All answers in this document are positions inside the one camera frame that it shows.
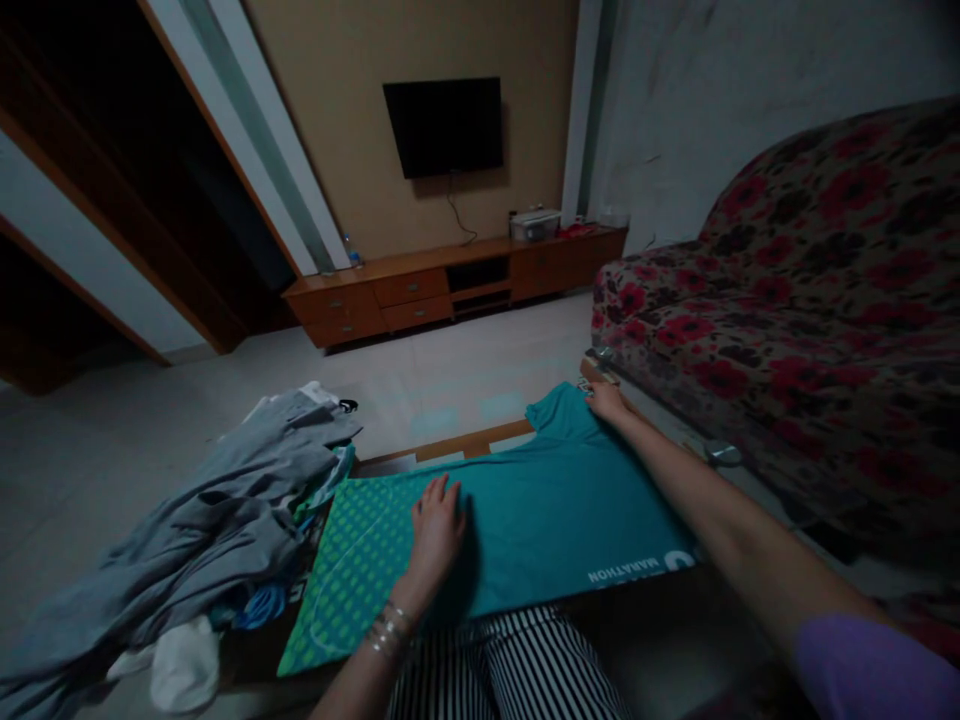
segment black and white striped fabric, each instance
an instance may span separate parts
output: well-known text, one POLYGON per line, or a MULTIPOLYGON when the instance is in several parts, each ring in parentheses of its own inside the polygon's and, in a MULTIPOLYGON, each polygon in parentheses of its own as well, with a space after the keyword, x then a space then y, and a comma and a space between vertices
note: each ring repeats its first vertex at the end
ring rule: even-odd
POLYGON ((481 619, 410 651, 393 720, 629 718, 596 651, 555 607, 481 619))

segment drawer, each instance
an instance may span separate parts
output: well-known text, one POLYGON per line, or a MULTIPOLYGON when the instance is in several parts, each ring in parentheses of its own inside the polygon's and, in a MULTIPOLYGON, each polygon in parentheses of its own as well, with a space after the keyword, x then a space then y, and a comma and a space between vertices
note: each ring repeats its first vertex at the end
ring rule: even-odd
POLYGON ((379 335, 387 331, 379 308, 372 313, 355 315, 343 320, 329 319, 313 325, 304 325, 303 329, 317 347, 330 347, 360 338, 379 335))
POLYGON ((371 313, 380 314, 380 306, 369 284, 294 295, 287 298, 287 302, 302 325, 326 321, 337 323, 371 313))
POLYGON ((518 277, 513 281, 513 292, 510 294, 510 299, 517 302, 539 295, 572 290, 581 285, 588 285, 592 280, 593 275, 591 273, 588 273, 586 269, 576 267, 518 277))
POLYGON ((441 295, 427 300, 395 305, 384 308, 383 319, 391 331, 406 330, 408 327, 453 317, 453 304, 449 295, 441 295))
POLYGON ((604 263, 622 255, 625 239, 624 234, 617 233, 520 250, 514 253, 511 273, 514 277, 522 277, 580 267, 592 276, 604 263))
POLYGON ((377 280, 373 283, 373 291, 380 307, 402 305, 450 292, 447 288, 447 273, 443 268, 377 280))

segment tv screen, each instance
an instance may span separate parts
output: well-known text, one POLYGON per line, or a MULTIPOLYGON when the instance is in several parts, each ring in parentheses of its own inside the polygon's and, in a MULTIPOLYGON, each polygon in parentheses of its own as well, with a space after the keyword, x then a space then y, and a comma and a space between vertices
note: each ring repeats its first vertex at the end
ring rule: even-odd
POLYGON ((503 165, 500 78, 383 86, 407 179, 503 165))

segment plastic bottle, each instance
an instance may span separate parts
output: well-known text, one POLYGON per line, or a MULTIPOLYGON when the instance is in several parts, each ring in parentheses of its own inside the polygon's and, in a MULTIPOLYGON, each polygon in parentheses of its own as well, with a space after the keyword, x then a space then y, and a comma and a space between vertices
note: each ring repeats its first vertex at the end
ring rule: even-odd
POLYGON ((360 257, 360 253, 354 250, 353 245, 350 244, 350 233, 344 233, 343 235, 343 248, 347 251, 350 267, 363 267, 363 259, 360 257))

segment gray clothing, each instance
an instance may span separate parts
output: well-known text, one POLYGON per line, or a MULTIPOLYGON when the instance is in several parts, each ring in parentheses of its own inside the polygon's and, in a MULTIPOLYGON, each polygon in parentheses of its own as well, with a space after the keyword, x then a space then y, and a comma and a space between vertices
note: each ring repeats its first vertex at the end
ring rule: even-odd
POLYGON ((39 607, 0 676, 0 717, 72 717, 121 650, 279 572, 302 538, 276 503, 336 465, 326 445, 360 430, 298 390, 258 409, 98 570, 39 607))

